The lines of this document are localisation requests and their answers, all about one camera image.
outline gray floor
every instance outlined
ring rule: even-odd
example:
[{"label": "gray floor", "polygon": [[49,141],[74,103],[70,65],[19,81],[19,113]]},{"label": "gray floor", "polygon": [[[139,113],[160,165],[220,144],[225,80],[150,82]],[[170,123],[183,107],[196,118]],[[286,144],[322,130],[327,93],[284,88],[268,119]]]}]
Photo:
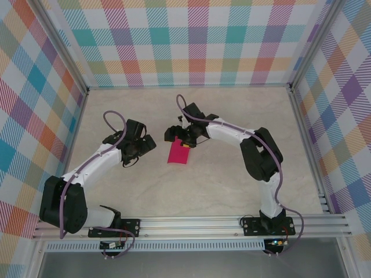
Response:
[{"label": "gray floor", "polygon": [[279,258],[263,252],[143,252],[104,260],[100,253],[48,253],[39,278],[342,278],[335,239],[303,239]]}]

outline marble floor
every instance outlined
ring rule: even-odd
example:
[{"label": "marble floor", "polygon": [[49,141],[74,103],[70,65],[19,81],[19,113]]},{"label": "marble floor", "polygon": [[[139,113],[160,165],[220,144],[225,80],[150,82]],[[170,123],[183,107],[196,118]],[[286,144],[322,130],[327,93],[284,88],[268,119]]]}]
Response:
[{"label": "marble floor", "polygon": [[[70,170],[96,151],[112,132],[103,121],[106,110],[147,125],[157,147],[128,169],[115,166],[86,192],[88,206],[106,205],[129,217],[257,214],[260,196],[241,151],[209,140],[192,149],[187,165],[167,164],[171,143],[165,130],[181,115],[177,93],[213,113],[248,129],[267,128],[283,154],[281,203],[303,214],[322,213],[317,189],[283,87],[176,88],[91,91],[73,150]],[[117,129],[120,119],[107,117]]]}]

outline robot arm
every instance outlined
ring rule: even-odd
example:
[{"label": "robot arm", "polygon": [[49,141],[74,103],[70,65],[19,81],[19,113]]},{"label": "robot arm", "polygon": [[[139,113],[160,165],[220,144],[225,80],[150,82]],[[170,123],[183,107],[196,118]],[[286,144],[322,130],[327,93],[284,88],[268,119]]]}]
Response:
[{"label": "robot arm", "polygon": [[125,137],[116,148],[104,153],[105,150],[118,142],[123,134],[122,131],[104,139],[99,149],[91,157],[97,154],[99,156],[86,165],[80,173],[77,174],[77,170],[85,162],[60,178],[55,176],[48,178],[42,195],[40,219],[60,227],[61,194],[67,181],[74,175],[75,178],[67,190],[64,201],[64,230],[76,233],[81,228],[87,227],[122,228],[116,227],[116,222],[119,223],[121,219],[119,211],[104,206],[87,208],[85,191],[91,188],[110,168],[120,162],[122,162],[123,167],[133,161],[136,163],[139,157],[156,147],[149,134],[145,133],[143,137],[141,136],[143,130],[147,133],[144,124],[129,119],[126,122]]},{"label": "robot arm", "polygon": [[[181,116],[179,120],[182,121],[182,126],[172,126],[168,128],[165,132],[165,141],[173,142],[178,138],[181,140],[181,145],[195,148],[197,145],[197,138],[204,136],[210,139],[222,140],[240,148],[248,173],[255,180],[259,181],[261,196],[259,213],[261,225],[267,231],[274,229],[277,223],[281,223],[282,219],[286,217],[286,212],[277,204],[274,198],[276,189],[279,185],[279,174],[277,166],[268,151],[265,148],[260,151],[259,148],[261,148],[262,145],[256,139],[245,132],[231,128],[230,126],[233,126],[231,124],[226,126],[225,124],[227,122],[217,115],[210,114],[205,116],[194,103],[186,106],[184,112],[194,118],[212,120],[213,122],[202,122],[190,119],[187,116]],[[267,129],[261,127],[258,130],[246,131],[262,139],[273,151],[279,163],[282,163],[282,154]]]}]

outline aluminum rail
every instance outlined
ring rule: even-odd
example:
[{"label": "aluminum rail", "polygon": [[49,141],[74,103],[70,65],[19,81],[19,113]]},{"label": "aluminum rail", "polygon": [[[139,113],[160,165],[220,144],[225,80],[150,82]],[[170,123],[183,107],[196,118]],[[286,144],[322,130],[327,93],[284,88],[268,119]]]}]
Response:
[{"label": "aluminum rail", "polygon": [[[298,216],[293,217],[298,231],[301,221]],[[304,216],[303,237],[348,237],[351,229],[342,214],[307,214]],[[239,226],[241,216],[219,217],[144,217],[141,218],[140,240],[184,240],[184,239],[269,239],[275,236],[243,235]],[[92,240],[88,237],[88,228],[81,229],[75,234],[67,234],[66,240]],[[59,229],[50,224],[40,222],[34,233],[34,240],[59,240]]]}]

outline colorful checkered backdrop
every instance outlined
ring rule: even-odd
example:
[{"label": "colorful checkered backdrop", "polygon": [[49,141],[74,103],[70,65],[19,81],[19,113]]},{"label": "colorful checkered backdrop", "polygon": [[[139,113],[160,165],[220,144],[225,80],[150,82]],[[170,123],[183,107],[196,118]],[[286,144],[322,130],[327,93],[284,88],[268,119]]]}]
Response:
[{"label": "colorful checkered backdrop", "polygon": [[371,0],[347,1],[297,98],[331,201],[356,235],[358,265],[371,271]]},{"label": "colorful checkered backdrop", "polygon": [[325,15],[316,5],[330,2],[43,0],[85,80],[100,87],[287,83]]},{"label": "colorful checkered backdrop", "polygon": [[26,0],[1,0],[1,278],[25,269],[44,182],[63,171],[82,99]]},{"label": "colorful checkered backdrop", "polygon": [[323,6],[322,10],[321,10],[321,13],[319,15],[319,17],[317,18],[315,24],[314,24],[314,27],[307,39],[307,41],[305,42],[305,45],[299,55],[299,58],[297,59],[296,61],[296,64],[294,66],[294,69],[290,75],[290,78],[288,80],[287,83],[292,83],[293,80],[294,80],[294,77],[296,75],[296,72],[297,70],[299,69],[299,66],[301,65],[301,62],[303,61],[304,57],[307,55],[312,43],[313,43],[313,39],[315,38],[317,32],[319,31],[320,27],[321,27],[321,24],[323,22],[323,20],[326,18],[327,16],[327,13],[331,7],[331,4],[333,3],[334,0],[326,0],[326,3],[325,5]]}]

